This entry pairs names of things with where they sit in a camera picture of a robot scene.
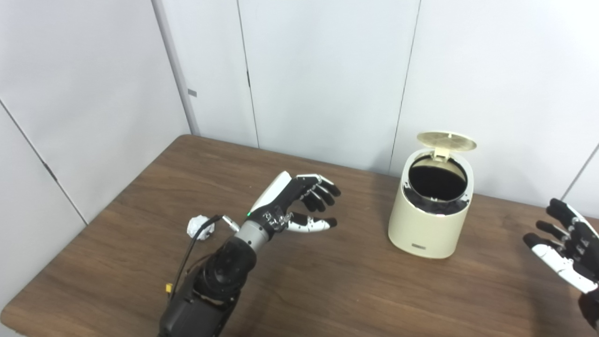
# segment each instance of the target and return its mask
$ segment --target wooden table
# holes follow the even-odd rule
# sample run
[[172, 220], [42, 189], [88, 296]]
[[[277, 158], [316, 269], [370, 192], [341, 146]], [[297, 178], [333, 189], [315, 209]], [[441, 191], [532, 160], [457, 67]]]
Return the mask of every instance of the wooden table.
[[[477, 195], [456, 253], [427, 260], [387, 237], [397, 178], [194, 136], [149, 165], [6, 306], [2, 322], [30, 337], [155, 336], [189, 219], [225, 213], [242, 222], [282, 170], [333, 180], [343, 195], [325, 215], [339, 225], [277, 234], [222, 336], [594, 335], [577, 291], [522, 242], [548, 219], [541, 208]], [[230, 235], [217, 226], [190, 260]]]

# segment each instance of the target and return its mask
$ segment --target black cable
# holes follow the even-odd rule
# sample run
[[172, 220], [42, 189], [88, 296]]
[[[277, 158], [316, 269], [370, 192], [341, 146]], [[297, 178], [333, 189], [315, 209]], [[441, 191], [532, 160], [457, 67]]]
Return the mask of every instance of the black cable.
[[181, 266], [179, 266], [179, 271], [177, 272], [177, 277], [175, 278], [175, 282], [173, 283], [173, 289], [171, 290], [171, 293], [168, 296], [169, 302], [175, 296], [175, 292], [177, 291], [177, 284], [179, 284], [179, 279], [181, 278], [181, 273], [183, 273], [185, 264], [187, 263], [187, 260], [189, 259], [189, 254], [191, 254], [191, 250], [193, 249], [193, 246], [195, 245], [195, 242], [198, 239], [199, 234], [202, 233], [202, 231], [205, 230], [209, 225], [214, 224], [216, 221], [220, 220], [222, 217], [223, 217], [222, 215], [213, 216], [212, 218], [208, 219], [208, 221], [206, 221], [202, 226], [200, 226], [197, 232], [195, 232], [195, 235], [191, 239], [191, 242], [189, 242], [189, 246], [187, 248], [187, 252], [185, 253], [185, 256], [183, 257], [183, 261], [181, 261]]
[[206, 254], [206, 255], [202, 256], [201, 258], [197, 259], [194, 263], [192, 263], [191, 266], [189, 266], [189, 268], [187, 270], [185, 270], [185, 277], [187, 277], [187, 275], [193, 269], [193, 267], [197, 266], [198, 263], [204, 261], [207, 257], [209, 257], [211, 255], [212, 254]]

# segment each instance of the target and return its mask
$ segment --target cream trash can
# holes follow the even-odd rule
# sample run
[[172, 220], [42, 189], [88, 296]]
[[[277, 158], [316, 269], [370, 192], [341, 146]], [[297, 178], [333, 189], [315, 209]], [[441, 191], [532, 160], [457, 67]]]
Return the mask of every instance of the cream trash can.
[[411, 254], [446, 258], [458, 244], [474, 191], [472, 168], [454, 152], [473, 150], [476, 143], [441, 131], [420, 133], [418, 140], [429, 149], [414, 152], [404, 166], [389, 238]]

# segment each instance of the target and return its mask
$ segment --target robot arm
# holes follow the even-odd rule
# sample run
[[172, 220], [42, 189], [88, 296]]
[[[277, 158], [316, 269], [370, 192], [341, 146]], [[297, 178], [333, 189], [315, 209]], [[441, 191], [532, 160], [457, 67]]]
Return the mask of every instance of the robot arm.
[[[558, 241], [541, 238], [535, 233], [526, 234], [523, 240], [536, 256], [583, 293], [580, 308], [591, 326], [596, 327], [599, 319], [599, 235], [579, 212], [560, 200], [551, 200], [547, 214], [565, 229], [544, 221], [537, 221], [537, 228]], [[597, 313], [591, 315], [590, 309]]]
[[337, 225], [334, 218], [288, 213], [288, 207], [295, 200], [301, 200], [308, 210], [323, 211], [325, 204], [333, 205], [333, 197], [340, 194], [330, 180], [318, 174], [291, 178], [284, 171], [258, 198], [240, 228], [226, 216], [215, 216], [201, 225], [190, 222], [188, 233], [194, 233], [192, 245], [196, 239], [210, 235], [215, 219], [224, 219], [236, 233], [202, 265], [193, 268], [180, 289], [175, 289], [175, 282], [168, 307], [160, 320], [159, 336], [218, 336], [237, 304], [248, 273], [256, 265], [256, 253], [275, 233], [285, 229], [308, 233]]

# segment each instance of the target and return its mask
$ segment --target open lid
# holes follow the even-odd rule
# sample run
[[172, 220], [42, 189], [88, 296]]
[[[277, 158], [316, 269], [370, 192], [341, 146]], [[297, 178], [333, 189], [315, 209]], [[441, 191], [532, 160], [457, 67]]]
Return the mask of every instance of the open lid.
[[451, 151], [463, 152], [476, 148], [476, 143], [469, 137], [447, 131], [419, 133], [417, 138], [425, 146], [435, 149], [433, 159], [438, 161], [447, 161]]

